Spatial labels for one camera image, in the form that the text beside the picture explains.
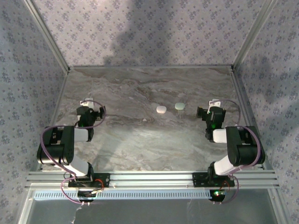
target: marble table surface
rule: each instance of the marble table surface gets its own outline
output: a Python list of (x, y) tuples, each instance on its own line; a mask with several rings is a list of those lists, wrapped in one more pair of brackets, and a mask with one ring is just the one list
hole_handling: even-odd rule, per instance
[[(207, 108), (213, 98), (238, 102), (225, 70), (75, 69), (67, 79), (57, 124), (73, 125), (85, 98), (107, 109), (93, 140), (75, 143), (75, 154), (95, 171), (206, 170), (226, 155), (227, 147), (205, 138), (206, 124), (196, 118), (197, 107)], [(185, 103), (185, 109), (177, 111), (177, 102)], [(167, 112), (158, 114), (158, 105)], [(234, 125), (237, 107), (222, 105), (227, 110), (224, 126)]]

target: wall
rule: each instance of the wall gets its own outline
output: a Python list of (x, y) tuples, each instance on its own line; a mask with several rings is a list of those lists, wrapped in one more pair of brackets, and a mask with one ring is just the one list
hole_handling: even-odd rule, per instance
[(299, 223), (299, 3), (275, 6), (237, 71), (294, 223)]
[(232, 64), (264, 0), (35, 0), (69, 66)]
[(21, 0), (0, 0), (0, 223), (12, 223), (64, 77)]

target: floral wallpaper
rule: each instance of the floral wallpaper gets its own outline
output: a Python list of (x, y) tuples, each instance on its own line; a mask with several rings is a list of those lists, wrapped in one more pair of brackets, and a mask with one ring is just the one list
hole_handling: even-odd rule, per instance
[(14, 222), (64, 77), (22, 0), (0, 0), (0, 223)]
[(232, 64), (264, 0), (35, 0), (69, 66)]
[(237, 71), (287, 207), (299, 224), (299, 2), (281, 0)]

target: white vent grille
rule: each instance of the white vent grille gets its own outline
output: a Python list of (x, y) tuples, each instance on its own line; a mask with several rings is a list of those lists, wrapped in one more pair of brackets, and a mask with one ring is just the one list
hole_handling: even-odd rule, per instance
[[(75, 190), (66, 191), (67, 196), (76, 199)], [(96, 198), (101, 200), (121, 199), (210, 199), (209, 190), (107, 190), (97, 193)], [(66, 199), (61, 191), (37, 190), (34, 196), (36, 200)]]

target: enclosure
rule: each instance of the enclosure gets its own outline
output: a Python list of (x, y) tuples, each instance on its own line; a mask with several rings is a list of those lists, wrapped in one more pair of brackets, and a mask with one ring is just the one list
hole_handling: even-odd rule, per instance
[[(299, 222), (295, 0), (0, 5), (1, 222)], [(78, 158), (109, 174), (90, 206), (67, 201), (65, 172), (36, 161), (43, 129), (74, 125), (86, 98), (107, 110), (92, 141), (74, 145)], [(213, 99), (235, 101), (240, 125), (258, 128), (266, 152), (263, 165), (235, 174), (238, 195), (222, 205), (209, 201), (218, 188), (195, 187), (193, 177), (228, 153), (206, 139), (196, 116)], [(223, 127), (234, 126), (238, 106), (221, 107)], [(64, 190), (77, 198), (77, 189)]]

